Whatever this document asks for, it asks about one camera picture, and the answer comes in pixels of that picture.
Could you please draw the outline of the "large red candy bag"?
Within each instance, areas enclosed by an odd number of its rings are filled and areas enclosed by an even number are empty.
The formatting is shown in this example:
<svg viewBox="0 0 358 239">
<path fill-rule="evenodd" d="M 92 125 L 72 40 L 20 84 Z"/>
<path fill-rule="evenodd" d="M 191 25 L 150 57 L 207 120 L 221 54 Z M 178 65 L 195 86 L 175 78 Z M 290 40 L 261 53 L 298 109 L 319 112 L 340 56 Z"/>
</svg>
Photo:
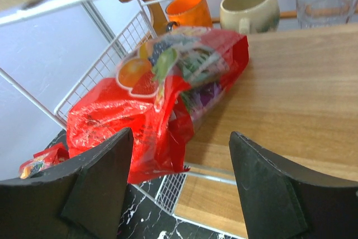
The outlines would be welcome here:
<svg viewBox="0 0 358 239">
<path fill-rule="evenodd" d="M 187 143 L 248 61 L 247 37 L 232 30 L 186 26 L 148 40 L 71 108 L 69 155 L 130 128 L 129 183 L 184 172 Z"/>
</svg>

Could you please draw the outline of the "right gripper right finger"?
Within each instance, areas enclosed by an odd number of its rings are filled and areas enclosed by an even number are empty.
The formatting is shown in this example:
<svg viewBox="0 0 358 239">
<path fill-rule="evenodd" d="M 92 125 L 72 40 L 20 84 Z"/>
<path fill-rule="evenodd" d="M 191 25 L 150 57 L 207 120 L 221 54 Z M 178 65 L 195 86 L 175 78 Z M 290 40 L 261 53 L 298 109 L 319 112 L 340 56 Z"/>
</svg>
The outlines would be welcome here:
<svg viewBox="0 0 358 239">
<path fill-rule="evenodd" d="M 357 182 L 309 169 L 239 132 L 229 140 L 248 238 L 357 238 Z"/>
</svg>

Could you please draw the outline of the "small red candy bag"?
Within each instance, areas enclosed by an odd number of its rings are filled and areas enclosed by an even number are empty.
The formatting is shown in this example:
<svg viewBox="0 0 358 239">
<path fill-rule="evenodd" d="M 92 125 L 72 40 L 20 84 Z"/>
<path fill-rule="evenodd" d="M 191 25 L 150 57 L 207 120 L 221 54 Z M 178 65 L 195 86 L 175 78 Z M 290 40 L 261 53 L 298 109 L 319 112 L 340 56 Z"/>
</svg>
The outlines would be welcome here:
<svg viewBox="0 0 358 239">
<path fill-rule="evenodd" d="M 69 153 L 63 143 L 58 143 L 50 148 L 33 155 L 33 158 L 24 162 L 19 168 L 19 176 L 26 179 L 34 174 L 53 167 L 69 159 Z"/>
</svg>

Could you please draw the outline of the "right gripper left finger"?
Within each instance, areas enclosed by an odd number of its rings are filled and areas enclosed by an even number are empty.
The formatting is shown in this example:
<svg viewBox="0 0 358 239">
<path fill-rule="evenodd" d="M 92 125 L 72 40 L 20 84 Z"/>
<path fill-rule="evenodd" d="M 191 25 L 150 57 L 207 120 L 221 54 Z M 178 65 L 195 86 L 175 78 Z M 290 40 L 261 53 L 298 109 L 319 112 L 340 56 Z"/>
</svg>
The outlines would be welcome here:
<svg viewBox="0 0 358 239">
<path fill-rule="evenodd" d="M 116 238 L 133 143 L 125 128 L 32 177 L 1 181 L 1 237 Z"/>
</svg>

